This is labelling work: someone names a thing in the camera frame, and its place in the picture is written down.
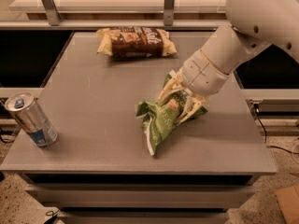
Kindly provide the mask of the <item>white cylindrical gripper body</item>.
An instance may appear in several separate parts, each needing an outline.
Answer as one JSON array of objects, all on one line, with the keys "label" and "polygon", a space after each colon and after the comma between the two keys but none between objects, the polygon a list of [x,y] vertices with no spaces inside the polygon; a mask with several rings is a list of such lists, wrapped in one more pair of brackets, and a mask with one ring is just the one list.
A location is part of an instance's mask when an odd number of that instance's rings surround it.
[{"label": "white cylindrical gripper body", "polygon": [[197,50],[184,62],[180,72],[184,85],[200,96],[218,93],[229,78],[201,50]]}]

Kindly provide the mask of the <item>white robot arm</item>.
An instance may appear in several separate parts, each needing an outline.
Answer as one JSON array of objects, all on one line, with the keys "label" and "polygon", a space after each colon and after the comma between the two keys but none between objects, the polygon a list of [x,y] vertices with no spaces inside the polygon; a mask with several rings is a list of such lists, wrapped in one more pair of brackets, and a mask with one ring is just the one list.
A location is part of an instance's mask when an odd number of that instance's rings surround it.
[{"label": "white robot arm", "polygon": [[177,91],[188,93],[180,124],[218,93],[230,74],[271,45],[299,61],[299,0],[226,0],[227,24],[187,59],[162,89],[165,105]]}]

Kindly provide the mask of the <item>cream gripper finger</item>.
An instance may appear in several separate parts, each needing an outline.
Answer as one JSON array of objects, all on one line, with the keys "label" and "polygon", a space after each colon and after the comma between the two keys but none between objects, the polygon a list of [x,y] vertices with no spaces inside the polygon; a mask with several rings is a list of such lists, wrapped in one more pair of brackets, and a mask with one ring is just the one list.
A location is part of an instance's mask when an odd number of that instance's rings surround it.
[{"label": "cream gripper finger", "polygon": [[195,94],[188,95],[183,111],[177,117],[176,124],[181,124],[182,122],[189,119],[198,109],[203,106],[206,101],[207,98],[205,96]]},{"label": "cream gripper finger", "polygon": [[171,78],[166,82],[158,96],[157,105],[164,105],[175,93],[186,94],[181,70],[178,70],[176,73],[174,71],[171,72]]}]

